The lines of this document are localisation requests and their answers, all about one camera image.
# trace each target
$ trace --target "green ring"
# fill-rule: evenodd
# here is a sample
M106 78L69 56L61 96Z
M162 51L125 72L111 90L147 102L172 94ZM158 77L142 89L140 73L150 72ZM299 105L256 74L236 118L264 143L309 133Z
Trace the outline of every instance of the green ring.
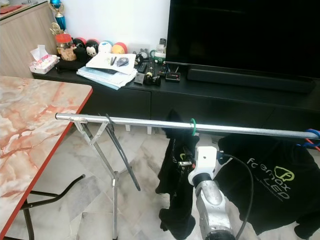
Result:
M194 119L194 118L191 118L190 119L190 122L192 122L193 123L193 131L192 131L192 136L194 136L194 135L196 135L196 120Z

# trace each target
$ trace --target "table top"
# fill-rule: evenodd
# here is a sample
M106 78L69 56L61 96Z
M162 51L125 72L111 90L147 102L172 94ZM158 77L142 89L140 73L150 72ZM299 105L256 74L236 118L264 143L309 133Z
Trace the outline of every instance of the table top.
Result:
M158 72L160 66L159 64L155 64L155 72ZM305 94L213 82L192 81L187 80L187 70L183 66L180 66L179 71L181 72L180 83L167 82L162 79L161 86L155 86L140 85L132 81L124 88L148 92L183 94L194 97L320 113L320 80L315 79L315 88L312 92ZM54 68L45 75L33 73L33 76L35 78L53 81L81 83L92 86L98 85L98 83L94 81L77 75L74 71L57 73Z
M0 239L92 93L83 84L0 77Z

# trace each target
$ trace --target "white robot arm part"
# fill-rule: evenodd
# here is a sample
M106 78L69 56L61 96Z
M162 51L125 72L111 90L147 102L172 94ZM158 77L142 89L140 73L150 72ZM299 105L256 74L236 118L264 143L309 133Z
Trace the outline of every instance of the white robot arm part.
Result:
M213 146L199 146L195 161L195 169L189 173L188 181L195 187L202 239L235 240L226 213L226 198L213 181L218 173L217 149Z

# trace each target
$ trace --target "jar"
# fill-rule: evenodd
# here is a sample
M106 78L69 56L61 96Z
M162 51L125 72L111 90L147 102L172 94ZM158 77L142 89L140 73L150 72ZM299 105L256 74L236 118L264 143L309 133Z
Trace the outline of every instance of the jar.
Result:
M72 38L69 34L58 34L55 35L56 46L58 48L70 49L72 47Z
M57 51L61 58L66 61L74 61L77 59L74 53L74 46L72 38L69 34L58 34L55 36Z

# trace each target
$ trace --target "plush toy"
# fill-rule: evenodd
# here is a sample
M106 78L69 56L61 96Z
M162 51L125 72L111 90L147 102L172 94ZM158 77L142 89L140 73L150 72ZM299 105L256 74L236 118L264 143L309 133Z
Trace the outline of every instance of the plush toy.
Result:
M72 41L77 48L86 48L87 41L84 38L76 37Z
M99 44L98 50L99 52L110 54L113 45L114 44L111 41L102 41Z
M127 46L124 43L117 42L115 45L113 45L111 52L113 54L127 54L128 53L128 49L127 49Z
M89 57L94 57L99 51L99 42L96 39L89 39L85 45L86 53Z
M137 54L135 56L134 65L140 65L143 63L143 61L144 61L144 57L141 54Z

